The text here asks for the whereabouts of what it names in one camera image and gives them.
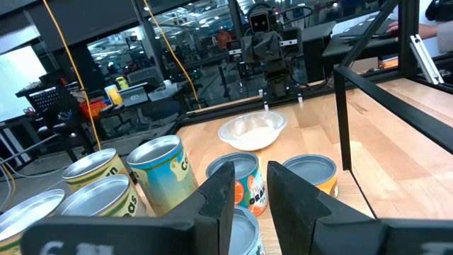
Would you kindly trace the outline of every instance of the tin can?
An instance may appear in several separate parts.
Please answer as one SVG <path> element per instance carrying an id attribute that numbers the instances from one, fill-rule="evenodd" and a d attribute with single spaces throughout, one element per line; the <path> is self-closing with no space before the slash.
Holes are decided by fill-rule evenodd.
<path id="1" fill-rule="evenodd" d="M 283 166 L 330 196 L 338 197 L 337 168 L 332 159 L 306 154 L 288 159 Z"/>
<path id="2" fill-rule="evenodd" d="M 127 163 L 156 216 L 185 200 L 198 188 L 181 138 L 167 135 L 136 148 Z"/>
<path id="3" fill-rule="evenodd" d="M 55 210 L 55 215 L 148 216 L 130 178 L 123 174 L 98 179 L 79 189 Z"/>
<path id="4" fill-rule="evenodd" d="M 229 254 L 265 255 L 258 220 L 249 210 L 240 206 L 234 207 Z"/>
<path id="5" fill-rule="evenodd" d="M 116 149 L 94 152 L 69 166 L 62 178 L 73 192 L 106 176 L 124 174 L 129 176 Z"/>
<path id="6" fill-rule="evenodd" d="M 64 191 L 54 189 L 35 195 L 0 215 L 0 254 L 20 255 L 24 230 L 53 213 L 64 200 Z"/>
<path id="7" fill-rule="evenodd" d="M 234 204 L 249 209 L 256 217 L 259 216 L 268 206 L 268 198 L 257 156 L 249 152 L 237 152 L 220 157 L 207 167 L 207 178 L 228 161 L 234 163 Z"/>

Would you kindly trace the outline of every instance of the can label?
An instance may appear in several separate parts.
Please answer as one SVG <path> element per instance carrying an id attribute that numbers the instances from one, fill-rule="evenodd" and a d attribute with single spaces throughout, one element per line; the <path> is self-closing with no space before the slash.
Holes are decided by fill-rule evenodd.
<path id="1" fill-rule="evenodd" d="M 117 216 L 117 217 L 135 217 L 137 209 L 141 203 L 135 188 L 129 187 L 126 194 L 124 194 L 110 210 L 107 210 L 102 215 L 104 216 Z"/>
<path id="2" fill-rule="evenodd" d="M 156 216 L 164 215 L 198 188 L 181 144 L 160 160 L 131 168 Z"/>
<path id="3" fill-rule="evenodd" d="M 261 235 L 258 237 L 255 246 L 247 255 L 266 255 L 264 251 L 263 241 L 261 240 Z"/>
<path id="4" fill-rule="evenodd" d="M 72 191 L 76 192 L 79 189 L 83 188 L 84 186 L 87 186 L 90 183 L 97 181 L 98 179 L 116 174 L 124 174 L 126 176 L 129 176 L 125 165 L 122 163 L 118 155 L 115 155 L 110 160 L 110 162 L 108 162 L 105 166 L 97 169 L 96 171 L 93 171 L 84 176 L 80 176 L 78 178 L 73 178 L 71 180 L 65 181 L 72 189 Z"/>
<path id="5" fill-rule="evenodd" d="M 21 236 L 22 233 L 7 239 L 7 241 L 0 242 L 0 255 L 21 255 L 22 253 L 19 245 Z"/>
<path id="6" fill-rule="evenodd" d="M 329 180 L 316 185 L 316 187 L 319 188 L 321 191 L 324 191 L 325 193 L 329 194 L 330 196 L 333 196 L 334 198 L 338 196 L 338 185 L 336 175 L 334 175 Z"/>
<path id="7" fill-rule="evenodd" d="M 259 169 L 236 181 L 234 184 L 234 204 L 249 209 L 256 217 L 266 209 L 268 198 Z"/>

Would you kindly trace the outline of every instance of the bowl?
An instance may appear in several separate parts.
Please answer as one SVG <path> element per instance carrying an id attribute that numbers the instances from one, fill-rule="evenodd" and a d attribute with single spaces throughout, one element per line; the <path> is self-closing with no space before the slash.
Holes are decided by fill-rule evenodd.
<path id="1" fill-rule="evenodd" d="M 286 127 L 281 113 L 263 111 L 237 117 L 219 129 L 220 140 L 243 151 L 254 151 L 272 144 Z"/>

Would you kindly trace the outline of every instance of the wooden tabletop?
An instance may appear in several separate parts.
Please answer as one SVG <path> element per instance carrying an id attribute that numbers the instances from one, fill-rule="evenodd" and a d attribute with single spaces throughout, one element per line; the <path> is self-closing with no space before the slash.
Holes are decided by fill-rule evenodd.
<path id="1" fill-rule="evenodd" d="M 407 79 L 383 89 L 453 126 L 453 96 Z M 377 217 L 453 219 L 453 156 L 355 89 L 347 91 L 352 170 Z M 337 165 L 338 199 L 372 217 L 349 171 L 340 171 L 335 95 L 304 105 L 271 108 L 285 114 L 287 127 L 269 147 L 256 153 L 263 179 L 269 160 L 284 162 L 300 154 L 322 154 Z M 216 158 L 237 152 L 217 131 L 233 117 L 182 127 L 182 140 L 197 180 Z M 258 217 L 267 254 L 281 254 L 269 207 Z"/>
<path id="2" fill-rule="evenodd" d="M 316 128 L 306 129 L 299 125 L 297 120 L 299 104 L 272 110 L 284 113 L 288 118 L 288 125 L 274 143 L 265 149 L 254 152 L 260 160 L 264 181 L 267 180 L 268 161 L 274 160 L 283 163 L 300 154 L 323 154 L 330 157 L 337 166 L 341 166 L 340 157 L 326 136 L 323 136 Z M 177 135 L 183 140 L 184 148 L 199 183 L 206 180 L 205 171 L 211 162 L 225 154 L 238 152 L 237 149 L 222 142 L 217 135 L 220 127 L 235 117 L 237 116 L 182 127 L 178 131 Z M 310 143 L 307 144 L 304 140 L 310 140 Z M 349 171 L 338 171 L 338 187 L 340 201 L 372 217 L 371 211 L 360 195 Z M 258 217 L 258 222 L 266 254 L 281 254 L 269 206 Z"/>

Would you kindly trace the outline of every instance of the white wall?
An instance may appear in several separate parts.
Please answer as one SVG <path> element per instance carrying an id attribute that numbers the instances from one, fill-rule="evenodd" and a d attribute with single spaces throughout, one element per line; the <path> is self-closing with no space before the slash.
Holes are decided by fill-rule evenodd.
<path id="1" fill-rule="evenodd" d="M 30 107 L 16 93 L 46 74 L 31 46 L 0 55 L 0 121 L 24 115 Z"/>

